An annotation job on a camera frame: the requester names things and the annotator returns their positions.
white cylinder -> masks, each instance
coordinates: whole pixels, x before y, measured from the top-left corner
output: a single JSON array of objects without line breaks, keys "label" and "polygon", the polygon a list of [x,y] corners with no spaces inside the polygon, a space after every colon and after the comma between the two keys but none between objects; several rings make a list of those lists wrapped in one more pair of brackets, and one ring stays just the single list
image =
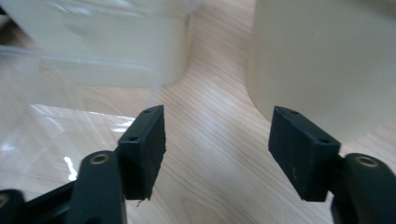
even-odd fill
[{"label": "white cylinder", "polygon": [[258,0],[247,89],[342,141],[396,114],[396,2]]}]

white plastic container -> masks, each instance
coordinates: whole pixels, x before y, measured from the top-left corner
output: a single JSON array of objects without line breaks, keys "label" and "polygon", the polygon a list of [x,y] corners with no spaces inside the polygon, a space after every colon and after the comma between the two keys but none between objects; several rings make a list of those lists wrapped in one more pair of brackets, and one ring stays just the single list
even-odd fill
[{"label": "white plastic container", "polygon": [[193,0],[0,0],[2,8],[47,52],[129,63],[131,69],[60,63],[71,80],[89,85],[162,85],[180,79],[191,42]]},{"label": "white plastic container", "polygon": [[396,114],[395,1],[258,0],[249,95],[269,120],[297,110],[340,140]]}]

wooden table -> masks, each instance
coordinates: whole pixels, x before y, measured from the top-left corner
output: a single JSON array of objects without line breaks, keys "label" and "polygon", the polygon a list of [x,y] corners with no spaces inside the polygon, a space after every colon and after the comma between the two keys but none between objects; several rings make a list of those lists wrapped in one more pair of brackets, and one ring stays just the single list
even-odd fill
[{"label": "wooden table", "polygon": [[[129,223],[332,223],[332,195],[326,203],[300,200],[268,151],[270,122],[248,97],[254,2],[204,0],[195,12],[187,74],[162,88],[157,101],[165,106],[163,165],[151,201],[127,203]],[[366,153],[396,170],[395,136],[391,120],[344,144],[342,154]],[[52,163],[45,164],[50,170]],[[54,166],[67,169],[65,163]],[[0,187],[22,188],[28,199],[65,182],[50,171],[48,178],[36,178],[4,169]]]}]

black plastic bracket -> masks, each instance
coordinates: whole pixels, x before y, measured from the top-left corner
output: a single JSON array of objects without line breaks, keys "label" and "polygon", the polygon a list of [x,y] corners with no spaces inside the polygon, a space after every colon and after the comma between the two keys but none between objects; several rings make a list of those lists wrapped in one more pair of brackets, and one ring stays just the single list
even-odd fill
[{"label": "black plastic bracket", "polygon": [[303,200],[324,202],[331,191],[334,223],[394,224],[394,173],[367,155],[342,158],[340,146],[300,113],[275,107],[268,147]]}]

transparent plastic sheet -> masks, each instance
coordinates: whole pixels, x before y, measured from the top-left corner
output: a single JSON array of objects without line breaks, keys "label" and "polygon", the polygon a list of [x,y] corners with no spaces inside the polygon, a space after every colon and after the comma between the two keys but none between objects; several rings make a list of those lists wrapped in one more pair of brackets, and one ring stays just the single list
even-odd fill
[{"label": "transparent plastic sheet", "polygon": [[103,64],[90,59],[0,46],[0,189],[20,189],[29,200],[73,180],[85,156],[113,150],[135,116],[155,105],[158,87],[78,85],[58,66]]}]

